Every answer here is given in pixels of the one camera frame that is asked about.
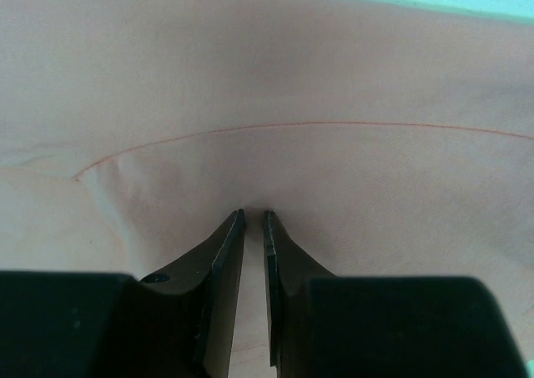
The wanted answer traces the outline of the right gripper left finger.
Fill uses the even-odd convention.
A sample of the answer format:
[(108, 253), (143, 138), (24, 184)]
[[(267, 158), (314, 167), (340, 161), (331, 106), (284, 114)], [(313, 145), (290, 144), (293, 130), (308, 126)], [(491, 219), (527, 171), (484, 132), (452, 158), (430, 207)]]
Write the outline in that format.
[(154, 307), (154, 369), (163, 376), (228, 375), (245, 226), (235, 210), (204, 242), (141, 279), (163, 301)]

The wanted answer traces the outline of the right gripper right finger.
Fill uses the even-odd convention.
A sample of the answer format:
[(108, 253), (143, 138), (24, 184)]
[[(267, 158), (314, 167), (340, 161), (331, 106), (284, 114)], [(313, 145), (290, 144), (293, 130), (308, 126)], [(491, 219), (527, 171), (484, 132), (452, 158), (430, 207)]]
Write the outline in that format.
[(278, 377), (309, 377), (312, 329), (307, 285), (335, 274), (292, 240), (273, 210), (264, 213), (263, 247), (270, 364)]

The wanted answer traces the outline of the salmon pink t shirt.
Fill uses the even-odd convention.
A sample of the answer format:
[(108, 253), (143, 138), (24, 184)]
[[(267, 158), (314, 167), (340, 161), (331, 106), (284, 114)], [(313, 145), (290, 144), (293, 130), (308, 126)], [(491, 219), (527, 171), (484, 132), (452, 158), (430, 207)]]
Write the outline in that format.
[(261, 217), (340, 275), (470, 275), (533, 362), (533, 22), (370, 0), (1, 0), (1, 266), (126, 272)]

